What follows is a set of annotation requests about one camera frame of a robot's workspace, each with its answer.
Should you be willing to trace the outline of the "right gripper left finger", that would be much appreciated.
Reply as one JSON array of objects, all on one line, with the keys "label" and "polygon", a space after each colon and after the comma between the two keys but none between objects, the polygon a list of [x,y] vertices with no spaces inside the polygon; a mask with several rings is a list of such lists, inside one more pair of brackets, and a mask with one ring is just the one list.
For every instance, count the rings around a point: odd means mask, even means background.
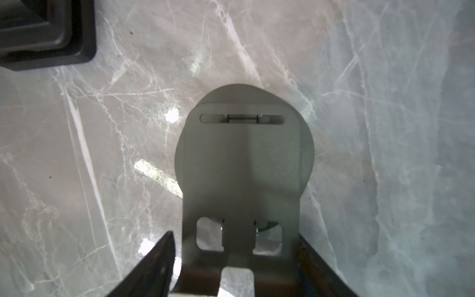
[{"label": "right gripper left finger", "polygon": [[108,296],[167,297],[175,256],[174,234],[168,231]]}]

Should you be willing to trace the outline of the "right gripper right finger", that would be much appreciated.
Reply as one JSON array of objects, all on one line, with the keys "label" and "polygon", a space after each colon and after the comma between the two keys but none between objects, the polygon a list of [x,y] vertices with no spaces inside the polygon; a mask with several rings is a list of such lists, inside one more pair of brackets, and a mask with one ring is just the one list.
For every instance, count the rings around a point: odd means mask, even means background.
[{"label": "right gripper right finger", "polygon": [[357,297],[303,235],[299,235],[298,275],[302,297]]}]

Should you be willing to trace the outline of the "dark grey round phone stand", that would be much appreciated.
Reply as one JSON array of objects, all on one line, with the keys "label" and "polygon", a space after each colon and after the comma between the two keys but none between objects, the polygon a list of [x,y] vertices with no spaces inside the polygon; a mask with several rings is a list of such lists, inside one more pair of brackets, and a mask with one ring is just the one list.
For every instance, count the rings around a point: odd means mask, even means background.
[{"label": "dark grey round phone stand", "polygon": [[225,267],[249,269],[258,297],[297,297],[300,199],[314,165],[307,122],[258,87],[206,94],[180,135],[183,193],[176,293],[217,295]]}]

